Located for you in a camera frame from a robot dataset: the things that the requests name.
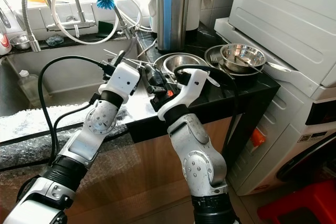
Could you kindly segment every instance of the small bowl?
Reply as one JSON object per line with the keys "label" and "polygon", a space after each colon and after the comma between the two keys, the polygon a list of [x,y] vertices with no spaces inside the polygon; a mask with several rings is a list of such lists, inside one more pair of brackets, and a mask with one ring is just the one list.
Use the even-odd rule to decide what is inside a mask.
{"label": "small bowl", "polygon": [[227,44],[221,48],[223,57],[219,63],[237,73],[254,72],[254,69],[238,58],[244,59],[251,66],[260,67],[266,62],[266,56],[257,48],[243,44]]}
{"label": "small bowl", "polygon": [[25,49],[30,48],[28,35],[26,35],[26,34],[21,34],[21,35],[18,35],[18,36],[15,36],[15,37],[11,38],[9,40],[9,43],[13,47],[15,47],[19,50],[25,50]]}
{"label": "small bowl", "polygon": [[170,74],[174,74],[174,69],[180,65],[186,64],[195,64],[201,65],[199,59],[196,58],[197,56],[187,55],[187,54],[174,54],[166,58],[163,62],[163,68]]}

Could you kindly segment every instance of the red stool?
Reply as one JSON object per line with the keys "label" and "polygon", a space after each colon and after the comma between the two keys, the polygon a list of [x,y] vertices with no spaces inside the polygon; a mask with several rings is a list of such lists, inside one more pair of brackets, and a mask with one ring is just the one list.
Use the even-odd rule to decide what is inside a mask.
{"label": "red stool", "polygon": [[335,224],[336,179],[305,187],[258,209],[273,224]]}

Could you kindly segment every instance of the wooden cabinet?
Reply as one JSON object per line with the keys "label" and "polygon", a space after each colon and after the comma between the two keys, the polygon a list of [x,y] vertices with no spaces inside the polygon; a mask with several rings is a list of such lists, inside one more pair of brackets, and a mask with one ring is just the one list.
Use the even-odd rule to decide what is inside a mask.
{"label": "wooden cabinet", "polygon": [[[230,118],[204,125],[212,145],[219,152],[229,123]],[[168,135],[131,147],[135,148],[132,152],[134,156],[129,160],[133,164],[128,169],[115,175],[106,174],[97,183],[78,190],[75,203],[66,212],[70,224],[130,223],[168,208],[190,195],[180,159]]]}
{"label": "wooden cabinet", "polygon": [[[227,118],[204,125],[219,152],[229,123]],[[185,210],[185,220],[193,218],[181,162],[168,135],[136,144],[124,142],[118,138],[102,146],[77,190],[74,204],[66,210],[68,223],[131,223],[152,215],[156,220],[155,216],[160,216],[156,213],[179,204],[184,204],[181,209],[189,209]],[[42,168],[25,167],[0,174],[0,220],[13,208],[22,183]],[[178,209],[172,209],[171,214],[179,213]]]}

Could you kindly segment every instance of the stainless steel knife block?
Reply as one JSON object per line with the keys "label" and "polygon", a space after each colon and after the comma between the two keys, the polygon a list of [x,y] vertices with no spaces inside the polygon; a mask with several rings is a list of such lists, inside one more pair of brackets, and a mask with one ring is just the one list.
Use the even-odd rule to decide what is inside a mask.
{"label": "stainless steel knife block", "polygon": [[159,51],[182,51],[187,25],[188,0],[156,0]]}

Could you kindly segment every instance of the kitchen sink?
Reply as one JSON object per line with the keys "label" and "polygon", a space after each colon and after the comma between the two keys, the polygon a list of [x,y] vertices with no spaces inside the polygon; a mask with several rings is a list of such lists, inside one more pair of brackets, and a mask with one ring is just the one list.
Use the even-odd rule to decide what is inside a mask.
{"label": "kitchen sink", "polygon": [[[108,61],[103,49],[118,53],[126,50],[130,40],[111,40],[100,45],[78,45],[47,49],[41,52],[27,52],[10,55],[0,65],[0,116],[13,115],[18,111],[34,109],[17,84],[18,73],[24,69],[39,75],[41,69],[51,60],[65,55],[80,55],[97,61]],[[142,48],[134,46],[128,58],[136,59]],[[50,66],[44,74],[43,83],[50,94],[47,106],[82,104],[98,92],[103,83],[102,70],[86,61],[69,59]],[[142,81],[132,99],[148,97]]]}

